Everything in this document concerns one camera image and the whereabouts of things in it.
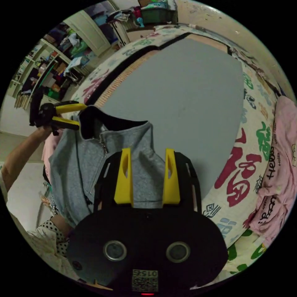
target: patterned bedding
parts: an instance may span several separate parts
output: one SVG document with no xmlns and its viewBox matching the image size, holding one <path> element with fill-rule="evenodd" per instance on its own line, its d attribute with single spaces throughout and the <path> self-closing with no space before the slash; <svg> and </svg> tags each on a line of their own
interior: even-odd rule
<svg viewBox="0 0 297 297">
<path fill-rule="evenodd" d="M 256 61 L 249 61 L 245 56 L 248 53 L 236 49 L 224 38 L 188 27 L 159 26 L 154 33 L 126 45 L 97 67 L 82 83 L 72 100 L 86 103 L 102 81 L 108 80 L 109 74 L 128 57 L 144 47 L 159 47 L 185 33 L 208 37 L 227 45 L 232 56 L 241 62 L 243 70 L 243 109 L 238 135 L 222 173 L 202 201 L 203 214 L 216 223 L 229 248 L 229 261 L 214 281 L 218 282 L 249 266 L 265 250 L 258 236 L 247 230 L 247 222 L 249 214 L 255 210 L 257 191 L 261 187 L 269 160 L 277 96 Z M 95 105 L 101 107 L 106 102 L 113 89 L 111 85 Z"/>
</svg>

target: gray mattress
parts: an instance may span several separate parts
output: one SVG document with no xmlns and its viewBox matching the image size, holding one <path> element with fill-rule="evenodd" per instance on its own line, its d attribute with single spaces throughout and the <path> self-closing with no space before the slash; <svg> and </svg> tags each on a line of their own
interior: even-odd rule
<svg viewBox="0 0 297 297">
<path fill-rule="evenodd" d="M 204 198 L 234 145 L 243 108 L 241 63 L 226 53 L 180 40 L 151 57 L 112 93 L 102 110 L 153 124 L 154 149 L 191 159 Z"/>
</svg>

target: red chinese character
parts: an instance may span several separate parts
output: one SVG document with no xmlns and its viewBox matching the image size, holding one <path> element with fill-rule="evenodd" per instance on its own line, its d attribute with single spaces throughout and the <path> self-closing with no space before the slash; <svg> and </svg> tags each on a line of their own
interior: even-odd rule
<svg viewBox="0 0 297 297">
<path fill-rule="evenodd" d="M 247 137 L 245 135 L 244 129 L 241 128 L 241 134 L 242 136 L 238 139 L 235 140 L 235 142 L 239 142 L 239 143 L 246 143 L 247 142 Z"/>
<path fill-rule="evenodd" d="M 239 164 L 239 168 L 244 168 L 244 170 L 241 172 L 241 176 L 244 179 L 250 178 L 256 171 L 256 162 L 262 162 L 262 157 L 260 155 L 255 154 L 248 154 L 246 156 L 247 162 L 242 162 Z"/>
<path fill-rule="evenodd" d="M 248 228 L 250 226 L 250 222 L 252 221 L 252 219 L 254 218 L 254 216 L 256 215 L 257 210 L 255 209 L 249 216 L 248 218 L 242 223 L 242 226 L 244 228 Z"/>
<path fill-rule="evenodd" d="M 231 155 L 223 171 L 221 172 L 220 176 L 218 177 L 218 179 L 214 184 L 215 189 L 219 189 L 227 180 L 227 178 L 231 175 L 231 173 L 236 170 L 235 163 L 242 157 L 242 154 L 243 154 L 242 148 L 237 148 L 237 147 L 232 148 Z"/>
<path fill-rule="evenodd" d="M 109 69 L 107 69 L 106 72 L 102 74 L 100 77 L 93 79 L 91 81 L 91 84 L 86 89 L 84 89 L 83 97 L 90 97 L 94 93 L 94 91 L 99 87 L 101 82 L 106 78 L 108 72 Z"/>
<path fill-rule="evenodd" d="M 235 175 L 230 179 L 227 185 L 227 195 L 230 195 L 227 197 L 227 201 L 229 202 L 229 207 L 233 207 L 237 205 L 239 202 L 241 202 L 250 191 L 250 183 L 247 180 L 242 180 L 238 183 L 234 183 L 239 172 L 240 170 L 238 170 L 235 173 Z"/>
</svg>

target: white door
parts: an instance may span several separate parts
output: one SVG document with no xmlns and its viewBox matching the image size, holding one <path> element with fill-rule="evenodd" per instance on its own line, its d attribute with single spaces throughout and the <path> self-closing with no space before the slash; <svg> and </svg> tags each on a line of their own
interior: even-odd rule
<svg viewBox="0 0 297 297">
<path fill-rule="evenodd" d="M 99 57 L 110 48 L 109 41 L 85 11 L 75 13 L 64 22 L 77 33 L 96 56 Z"/>
</svg>

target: pink fabric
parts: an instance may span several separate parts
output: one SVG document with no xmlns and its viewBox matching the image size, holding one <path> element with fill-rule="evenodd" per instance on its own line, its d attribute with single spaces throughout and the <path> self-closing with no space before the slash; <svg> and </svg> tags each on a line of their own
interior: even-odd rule
<svg viewBox="0 0 297 297">
<path fill-rule="evenodd" d="M 276 104 L 268 166 L 258 191 L 256 214 L 250 229 L 265 238 L 268 247 L 278 235 L 297 194 L 297 106 L 285 96 Z"/>
<path fill-rule="evenodd" d="M 49 157 L 54 153 L 54 150 L 56 149 L 61 137 L 63 130 L 58 130 L 59 135 L 54 136 L 52 133 L 51 135 L 46 139 L 43 147 L 43 152 L 42 152 L 42 158 L 41 160 L 44 162 L 45 166 L 45 173 L 47 178 L 50 181 L 50 162 L 49 162 Z"/>
</svg>

